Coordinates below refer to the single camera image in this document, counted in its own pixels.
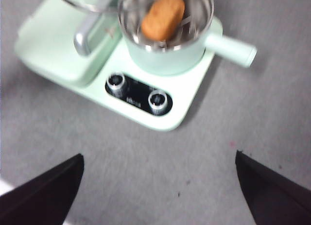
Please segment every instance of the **cooking pot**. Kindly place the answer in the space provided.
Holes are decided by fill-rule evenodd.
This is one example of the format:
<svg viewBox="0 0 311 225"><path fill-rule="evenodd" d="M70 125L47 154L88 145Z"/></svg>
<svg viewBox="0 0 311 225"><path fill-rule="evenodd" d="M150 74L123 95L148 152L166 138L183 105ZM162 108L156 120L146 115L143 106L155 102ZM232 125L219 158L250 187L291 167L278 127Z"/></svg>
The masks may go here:
<svg viewBox="0 0 311 225"><path fill-rule="evenodd" d="M184 0L184 20L168 41L151 41L144 37L140 25L155 0L118 0L117 7L65 0L94 13L118 13L119 25L133 61L156 75L176 75L195 66L205 50L215 52L242 67L249 67L257 49L239 40L214 33L214 0Z"/></svg>

